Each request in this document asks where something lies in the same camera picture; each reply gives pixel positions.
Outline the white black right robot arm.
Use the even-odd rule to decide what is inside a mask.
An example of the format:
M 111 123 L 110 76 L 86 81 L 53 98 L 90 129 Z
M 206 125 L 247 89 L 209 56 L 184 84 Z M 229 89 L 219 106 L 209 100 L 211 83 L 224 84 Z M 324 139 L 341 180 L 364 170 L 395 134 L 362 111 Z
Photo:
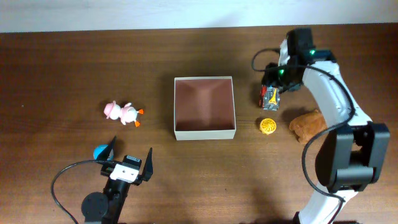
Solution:
M 279 108 L 280 94 L 309 89 L 326 126 L 306 143 L 302 169 L 311 143 L 325 135 L 315 159 L 318 183 L 309 182 L 314 192 L 304 209 L 294 216 L 294 223 L 333 223 L 346 203 L 381 174 L 390 132 L 384 123 L 374 123 L 360 108 L 348 90 L 340 67 L 330 50 L 318 50 L 312 31 L 289 31 L 276 49 L 277 63 L 263 69 L 261 99 L 264 110 Z

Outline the grey orange toy car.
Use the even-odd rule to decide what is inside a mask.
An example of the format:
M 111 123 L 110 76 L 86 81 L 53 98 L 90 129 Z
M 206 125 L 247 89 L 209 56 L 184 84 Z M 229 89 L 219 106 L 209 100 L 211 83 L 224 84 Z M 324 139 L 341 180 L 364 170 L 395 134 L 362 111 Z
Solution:
M 263 85 L 260 93 L 259 106 L 264 110 L 277 111 L 279 109 L 279 89 Z

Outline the blue ball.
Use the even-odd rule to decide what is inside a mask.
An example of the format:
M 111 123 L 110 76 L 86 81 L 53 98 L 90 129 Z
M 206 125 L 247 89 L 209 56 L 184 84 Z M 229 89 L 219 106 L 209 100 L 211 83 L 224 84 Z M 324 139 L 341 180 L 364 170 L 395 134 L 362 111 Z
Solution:
M 95 148 L 93 157 L 99 161 L 112 161 L 114 158 L 113 147 L 110 144 L 102 144 Z

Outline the pink white duck toy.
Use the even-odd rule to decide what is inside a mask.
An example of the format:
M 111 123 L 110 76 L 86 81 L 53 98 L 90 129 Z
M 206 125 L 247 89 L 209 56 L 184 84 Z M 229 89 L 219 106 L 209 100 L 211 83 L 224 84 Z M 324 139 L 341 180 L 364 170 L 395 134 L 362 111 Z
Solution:
M 127 103 L 123 107 L 121 107 L 115 101 L 112 101 L 111 103 L 106 104 L 103 113 L 105 114 L 107 119 L 120 119 L 120 122 L 123 125 L 127 125 L 128 123 L 134 123 L 135 127 L 139 127 L 141 123 L 137 120 L 137 118 L 139 115 L 144 114 L 144 110 L 135 109 L 132 106 L 132 103 Z

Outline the beige box maroon interior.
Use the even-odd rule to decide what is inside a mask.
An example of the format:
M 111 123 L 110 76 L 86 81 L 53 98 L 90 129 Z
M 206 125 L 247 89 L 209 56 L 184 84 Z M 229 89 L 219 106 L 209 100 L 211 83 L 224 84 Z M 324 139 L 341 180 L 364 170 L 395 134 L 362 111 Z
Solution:
M 178 141 L 233 139 L 236 133 L 233 78 L 174 79 L 174 134 Z

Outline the brown plush toy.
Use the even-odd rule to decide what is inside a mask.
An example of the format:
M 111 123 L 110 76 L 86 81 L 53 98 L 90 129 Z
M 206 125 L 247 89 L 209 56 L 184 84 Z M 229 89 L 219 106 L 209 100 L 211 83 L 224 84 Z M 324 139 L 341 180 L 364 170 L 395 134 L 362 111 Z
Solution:
M 297 135 L 301 144 L 308 143 L 312 137 L 326 128 L 326 121 L 318 110 L 298 116 L 289 124 L 289 129 Z

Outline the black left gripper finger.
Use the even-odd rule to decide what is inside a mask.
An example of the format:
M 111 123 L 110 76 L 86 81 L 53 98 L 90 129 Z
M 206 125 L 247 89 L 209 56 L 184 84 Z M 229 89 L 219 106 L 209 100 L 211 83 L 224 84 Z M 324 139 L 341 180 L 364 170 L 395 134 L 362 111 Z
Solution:
M 144 165 L 144 169 L 142 171 L 142 181 L 148 182 L 150 178 L 152 177 L 154 170 L 153 170 L 153 162 L 152 162 L 152 150 L 153 148 L 149 149 L 147 158 L 146 158 L 146 163 Z
M 114 159 L 113 147 L 116 143 L 116 136 L 109 142 L 109 144 L 102 144 L 96 147 L 96 160 L 112 161 Z

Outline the yellow round toy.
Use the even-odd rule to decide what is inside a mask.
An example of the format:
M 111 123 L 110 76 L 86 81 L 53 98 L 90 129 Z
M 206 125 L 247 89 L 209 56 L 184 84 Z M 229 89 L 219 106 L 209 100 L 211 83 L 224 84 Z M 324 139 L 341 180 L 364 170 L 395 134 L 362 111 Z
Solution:
M 276 122 L 270 118 L 264 118 L 259 125 L 259 130 L 262 134 L 270 135 L 277 129 Z

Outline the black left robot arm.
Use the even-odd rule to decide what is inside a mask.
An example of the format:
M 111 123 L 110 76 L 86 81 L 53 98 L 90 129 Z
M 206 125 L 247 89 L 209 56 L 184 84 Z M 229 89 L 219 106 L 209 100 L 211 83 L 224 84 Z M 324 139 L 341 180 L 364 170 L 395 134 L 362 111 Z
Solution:
M 122 161 L 115 161 L 114 145 L 116 138 L 109 144 L 98 146 L 93 153 L 96 161 L 104 161 L 100 174 L 108 180 L 102 192 L 88 194 L 81 204 L 85 223 L 117 223 L 127 198 L 130 186 L 140 185 L 152 177 L 152 149 L 149 150 L 145 164 L 142 160 L 129 155 Z

